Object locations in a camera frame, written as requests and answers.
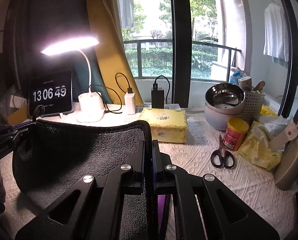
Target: white textured tablecloth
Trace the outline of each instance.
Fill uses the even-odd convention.
[[[122,115],[111,113],[105,114],[103,119],[96,123],[78,123],[75,120],[78,109],[79,105],[75,104],[75,111],[63,119],[60,117],[45,119],[92,126],[117,126],[127,123],[123,121]],[[294,226],[295,190],[279,190],[274,183],[272,173],[251,165],[236,153],[233,153],[237,162],[235,169],[213,167],[210,163],[210,154],[219,147],[219,132],[208,125],[203,111],[187,111],[187,121],[189,128],[187,143],[159,143],[160,151],[169,154],[172,163],[184,168],[188,173],[197,176],[203,176],[206,173],[214,174],[273,226],[283,239]],[[38,209],[20,194],[12,174],[12,155],[2,159],[0,166],[7,192],[6,210],[0,215],[0,221],[14,238],[17,231],[38,214]],[[176,239],[172,202],[166,239]]]

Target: gray towel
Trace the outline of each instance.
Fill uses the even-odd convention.
[[[37,120],[29,138],[13,154],[13,174],[19,189],[46,208],[86,174],[106,175],[145,141],[145,189],[126,195],[120,239],[157,239],[157,199],[152,193],[151,132],[147,122],[119,127],[88,127]]]

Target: white lamp base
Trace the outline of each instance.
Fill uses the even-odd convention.
[[[104,116],[104,110],[102,113],[98,112],[96,115],[87,115],[79,111],[76,117],[76,121],[77,122],[97,122],[97,121],[100,121],[103,116]]]
[[[79,95],[80,111],[77,122],[97,122],[104,115],[104,105],[101,93],[89,92]]]

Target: bush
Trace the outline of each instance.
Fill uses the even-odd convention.
[[[197,46],[201,48],[200,50],[192,51],[192,77],[208,79],[211,74],[211,62],[217,61],[217,48],[201,45]],[[172,53],[171,48],[142,49],[142,75],[158,76],[163,74],[172,76]],[[128,49],[125,51],[125,54],[133,75],[138,76],[137,50]]]

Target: lamp head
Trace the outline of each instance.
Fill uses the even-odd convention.
[[[46,55],[61,54],[72,50],[80,50],[99,44],[98,40],[93,37],[82,37],[74,38],[66,41],[61,41],[53,44],[46,49],[42,50],[41,53]]]

